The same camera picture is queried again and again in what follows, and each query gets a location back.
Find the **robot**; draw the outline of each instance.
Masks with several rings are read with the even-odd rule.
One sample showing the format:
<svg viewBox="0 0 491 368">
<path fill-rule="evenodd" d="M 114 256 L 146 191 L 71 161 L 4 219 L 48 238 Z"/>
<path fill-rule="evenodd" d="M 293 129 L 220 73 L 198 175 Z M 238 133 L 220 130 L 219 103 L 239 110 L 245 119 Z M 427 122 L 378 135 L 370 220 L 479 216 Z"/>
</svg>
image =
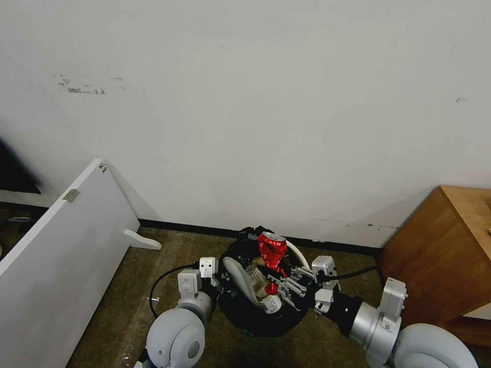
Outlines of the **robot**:
<svg viewBox="0 0 491 368">
<path fill-rule="evenodd" d="M 318 315 L 334 321 L 342 335 L 363 347 L 370 367 L 478 368 L 467 347 L 444 329 L 415 324 L 400 330 L 400 314 L 408 297 L 405 283 L 388 278 L 380 305 L 375 308 L 360 297 L 341 292 L 340 280 L 356 273 L 338 275 L 332 257 L 318 256 L 309 265 L 285 238 L 269 232 L 263 235 L 286 242 L 301 265 L 292 267 L 287 276 L 264 266 L 257 266 L 255 274 L 259 270 L 260 277 L 275 285 L 282 304 L 299 312 L 313 308 Z M 227 292 L 227 283 L 233 283 L 257 308 L 275 313 L 275 302 L 260 300 L 250 280 L 250 274 L 229 257 L 203 257 L 183 269 L 177 275 L 181 297 L 176 307 L 158 316 L 148 332 L 146 351 L 151 363 L 159 368 L 189 368 L 199 361 L 205 348 L 206 326 L 217 297 Z"/>
</svg>

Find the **wooden furniture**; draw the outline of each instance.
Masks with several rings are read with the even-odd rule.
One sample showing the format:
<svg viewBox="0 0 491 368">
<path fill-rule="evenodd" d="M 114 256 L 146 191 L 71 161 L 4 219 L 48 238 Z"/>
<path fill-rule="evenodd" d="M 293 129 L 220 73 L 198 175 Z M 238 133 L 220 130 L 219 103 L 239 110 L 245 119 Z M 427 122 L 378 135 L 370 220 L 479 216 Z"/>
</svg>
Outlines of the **wooden furniture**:
<svg viewBox="0 0 491 368">
<path fill-rule="evenodd" d="M 491 320 L 463 317 L 491 302 L 490 228 L 491 190 L 438 187 L 392 237 L 378 265 L 407 284 L 405 326 L 431 323 L 491 346 Z"/>
</svg>

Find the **white cable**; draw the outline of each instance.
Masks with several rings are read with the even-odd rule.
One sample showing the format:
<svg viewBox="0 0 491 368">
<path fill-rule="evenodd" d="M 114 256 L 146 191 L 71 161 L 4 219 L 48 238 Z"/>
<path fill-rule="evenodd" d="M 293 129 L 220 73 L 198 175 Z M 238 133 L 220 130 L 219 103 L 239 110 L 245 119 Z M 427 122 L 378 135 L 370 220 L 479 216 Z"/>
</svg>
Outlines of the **white cable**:
<svg viewBox="0 0 491 368">
<path fill-rule="evenodd" d="M 297 247 L 295 247 L 293 244 L 291 244 L 288 240 L 286 241 L 286 246 L 288 248 L 290 248 L 293 253 L 295 253 L 295 255 L 297 256 L 297 258 L 302 263 L 302 266 L 303 267 L 305 267 L 307 269 L 310 269 L 310 266 L 308 265 L 307 260 L 305 259 L 305 257 L 303 256 L 302 252 Z"/>
</svg>

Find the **silver cylinder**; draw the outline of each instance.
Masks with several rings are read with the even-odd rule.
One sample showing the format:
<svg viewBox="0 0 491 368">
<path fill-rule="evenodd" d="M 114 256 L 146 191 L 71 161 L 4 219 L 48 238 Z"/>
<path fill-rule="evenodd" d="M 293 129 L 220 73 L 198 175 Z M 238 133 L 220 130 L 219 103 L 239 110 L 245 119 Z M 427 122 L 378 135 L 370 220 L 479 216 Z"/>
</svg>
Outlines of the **silver cylinder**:
<svg viewBox="0 0 491 368">
<path fill-rule="evenodd" d="M 377 325 L 379 311 L 363 302 L 356 315 L 349 337 L 367 348 Z"/>
</svg>

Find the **white board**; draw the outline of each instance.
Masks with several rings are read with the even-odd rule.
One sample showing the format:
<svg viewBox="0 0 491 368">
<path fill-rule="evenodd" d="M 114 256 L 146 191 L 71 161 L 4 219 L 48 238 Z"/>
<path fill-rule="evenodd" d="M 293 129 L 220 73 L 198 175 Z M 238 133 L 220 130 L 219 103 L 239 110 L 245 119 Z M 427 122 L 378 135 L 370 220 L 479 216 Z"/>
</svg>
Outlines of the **white board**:
<svg viewBox="0 0 491 368">
<path fill-rule="evenodd" d="M 138 227 L 95 159 L 0 262 L 2 368 L 66 365 Z"/>
</svg>

